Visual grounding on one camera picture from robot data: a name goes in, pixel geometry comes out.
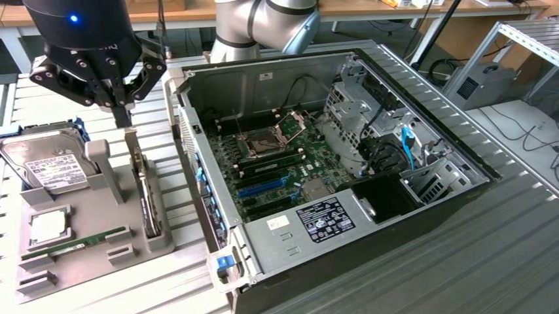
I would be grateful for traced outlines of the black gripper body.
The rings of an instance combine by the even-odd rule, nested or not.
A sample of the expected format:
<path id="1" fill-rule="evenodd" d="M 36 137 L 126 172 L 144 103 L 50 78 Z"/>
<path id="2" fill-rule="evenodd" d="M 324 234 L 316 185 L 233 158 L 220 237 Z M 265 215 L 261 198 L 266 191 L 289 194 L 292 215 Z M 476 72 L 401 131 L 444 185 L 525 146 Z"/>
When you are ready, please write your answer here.
<path id="1" fill-rule="evenodd" d="M 125 78 L 141 54 L 124 1 L 24 1 L 45 42 L 46 65 L 36 65 L 33 82 L 61 70 L 86 81 Z"/>

